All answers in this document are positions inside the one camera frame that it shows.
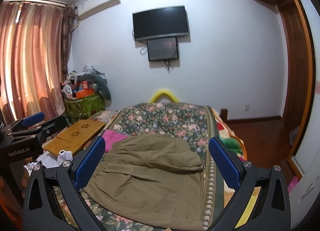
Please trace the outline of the small black wall monitor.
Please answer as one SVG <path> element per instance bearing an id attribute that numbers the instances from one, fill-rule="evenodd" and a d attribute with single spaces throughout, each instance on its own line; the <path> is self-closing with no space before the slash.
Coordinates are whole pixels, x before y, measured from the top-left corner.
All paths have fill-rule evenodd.
<path id="1" fill-rule="evenodd" d="M 177 38 L 159 38 L 147 41 L 148 61 L 168 61 L 179 58 Z"/>

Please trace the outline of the orange box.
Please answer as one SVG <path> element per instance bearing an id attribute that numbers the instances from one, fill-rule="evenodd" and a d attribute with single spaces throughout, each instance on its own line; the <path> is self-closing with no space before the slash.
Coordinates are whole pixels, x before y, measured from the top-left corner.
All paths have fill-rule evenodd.
<path id="1" fill-rule="evenodd" d="M 93 89 L 81 90 L 81 91 L 78 91 L 75 93 L 75 97 L 76 97 L 76 99 L 81 99 L 81 98 L 85 98 L 87 96 L 90 96 L 94 93 L 95 93 L 95 91 Z"/>

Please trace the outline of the magenta folded garment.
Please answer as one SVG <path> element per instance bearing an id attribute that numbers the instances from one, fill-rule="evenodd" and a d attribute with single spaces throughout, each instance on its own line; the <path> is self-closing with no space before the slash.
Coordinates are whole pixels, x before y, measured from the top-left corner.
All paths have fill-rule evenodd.
<path id="1" fill-rule="evenodd" d="M 126 139 L 128 136 L 117 133 L 113 130 L 105 130 L 105 132 L 102 135 L 104 141 L 105 141 L 105 152 L 108 153 L 111 149 L 114 143 L 122 141 Z"/>

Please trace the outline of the green fabric storage box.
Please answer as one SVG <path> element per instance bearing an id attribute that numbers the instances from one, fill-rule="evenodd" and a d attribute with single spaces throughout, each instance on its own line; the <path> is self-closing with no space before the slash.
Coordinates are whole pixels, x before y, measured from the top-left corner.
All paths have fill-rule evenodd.
<path id="1" fill-rule="evenodd" d="M 79 99 L 65 99 L 66 117 L 71 124 L 82 119 L 88 119 L 104 109 L 104 100 L 102 96 L 97 93 Z"/>

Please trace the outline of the grey plush pillow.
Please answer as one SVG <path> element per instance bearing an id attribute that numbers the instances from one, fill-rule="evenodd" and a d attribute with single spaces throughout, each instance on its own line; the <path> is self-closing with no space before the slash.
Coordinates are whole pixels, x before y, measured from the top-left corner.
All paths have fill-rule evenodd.
<path id="1" fill-rule="evenodd" d="M 111 93 L 107 86 L 107 81 L 98 74 L 83 74 L 79 76 L 79 81 L 87 81 L 89 86 L 94 89 L 95 92 L 100 93 L 106 100 L 111 100 Z"/>

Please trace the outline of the floral green bedspread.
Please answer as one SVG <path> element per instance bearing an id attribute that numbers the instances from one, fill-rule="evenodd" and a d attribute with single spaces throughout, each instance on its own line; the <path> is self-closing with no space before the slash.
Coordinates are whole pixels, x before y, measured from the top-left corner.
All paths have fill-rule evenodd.
<path id="1" fill-rule="evenodd" d="M 223 209 L 223 180 L 208 152 L 215 112 L 142 103 L 107 126 L 112 145 L 80 192 L 106 230 L 207 230 Z"/>

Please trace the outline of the yellow foam bed rail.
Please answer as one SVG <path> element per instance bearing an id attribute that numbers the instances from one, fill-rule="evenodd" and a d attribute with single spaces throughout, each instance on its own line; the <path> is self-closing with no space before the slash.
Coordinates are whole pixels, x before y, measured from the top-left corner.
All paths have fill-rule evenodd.
<path id="1" fill-rule="evenodd" d="M 162 98 L 167 98 L 167 100 L 171 103 L 179 103 L 178 98 L 167 89 L 159 89 L 157 90 L 150 99 L 151 103 L 156 103 Z"/>

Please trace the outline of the colourful fleece blanket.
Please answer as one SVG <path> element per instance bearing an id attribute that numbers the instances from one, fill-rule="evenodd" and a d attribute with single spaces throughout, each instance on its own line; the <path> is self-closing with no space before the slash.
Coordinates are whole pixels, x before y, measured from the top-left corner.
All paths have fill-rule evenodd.
<path id="1" fill-rule="evenodd" d="M 243 141 L 238 138 L 230 127 L 222 120 L 219 113 L 212 109 L 214 136 L 219 137 L 227 148 L 236 153 L 242 163 L 247 159 L 246 149 Z"/>

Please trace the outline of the olive khaki pants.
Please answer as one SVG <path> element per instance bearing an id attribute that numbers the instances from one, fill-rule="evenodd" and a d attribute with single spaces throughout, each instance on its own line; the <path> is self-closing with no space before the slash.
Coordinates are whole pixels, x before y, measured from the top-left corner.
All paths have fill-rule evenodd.
<path id="1" fill-rule="evenodd" d="M 203 163 L 181 138 L 142 134 L 114 143 L 84 191 L 136 222 L 202 229 Z"/>

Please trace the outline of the pink curtain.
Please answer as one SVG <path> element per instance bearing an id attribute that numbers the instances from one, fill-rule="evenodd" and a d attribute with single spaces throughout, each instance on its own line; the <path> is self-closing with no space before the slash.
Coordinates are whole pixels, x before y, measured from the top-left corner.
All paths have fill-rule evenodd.
<path id="1" fill-rule="evenodd" d="M 5 123 L 65 111 L 61 84 L 68 73 L 74 5 L 1 4 L 1 113 Z"/>

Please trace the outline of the black wall television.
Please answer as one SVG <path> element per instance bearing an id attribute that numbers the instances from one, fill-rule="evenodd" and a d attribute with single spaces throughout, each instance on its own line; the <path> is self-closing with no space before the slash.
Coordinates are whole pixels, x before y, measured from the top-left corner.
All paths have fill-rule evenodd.
<path id="1" fill-rule="evenodd" d="M 135 41 L 182 37 L 190 34 L 184 6 L 171 6 L 132 14 Z"/>

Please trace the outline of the white air conditioner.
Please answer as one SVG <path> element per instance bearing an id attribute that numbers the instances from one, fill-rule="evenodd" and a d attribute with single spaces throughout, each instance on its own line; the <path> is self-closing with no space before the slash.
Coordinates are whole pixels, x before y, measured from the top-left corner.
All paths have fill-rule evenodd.
<path id="1" fill-rule="evenodd" d="M 78 5 L 78 17 L 80 20 L 84 20 L 100 11 L 120 3 L 121 0 L 86 0 Z"/>

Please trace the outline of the brown wooden door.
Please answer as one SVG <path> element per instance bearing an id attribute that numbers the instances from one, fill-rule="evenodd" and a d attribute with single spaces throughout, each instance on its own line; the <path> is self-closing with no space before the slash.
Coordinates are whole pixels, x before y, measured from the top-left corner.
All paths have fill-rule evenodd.
<path id="1" fill-rule="evenodd" d="M 299 129 L 306 104 L 308 88 L 308 49 L 305 29 L 294 0 L 279 6 L 284 25 L 287 56 L 288 83 L 283 114 L 283 125 L 288 133 Z"/>

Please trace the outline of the bamboo lap desk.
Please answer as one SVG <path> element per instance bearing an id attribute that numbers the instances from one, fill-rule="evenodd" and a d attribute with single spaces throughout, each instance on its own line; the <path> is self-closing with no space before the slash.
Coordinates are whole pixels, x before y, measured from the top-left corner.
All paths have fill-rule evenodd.
<path id="1" fill-rule="evenodd" d="M 93 139 L 105 126 L 104 122 L 96 120 L 79 120 L 66 130 L 59 133 L 44 149 L 55 156 L 61 150 L 71 151 L 73 155 L 83 149 L 85 144 Z"/>

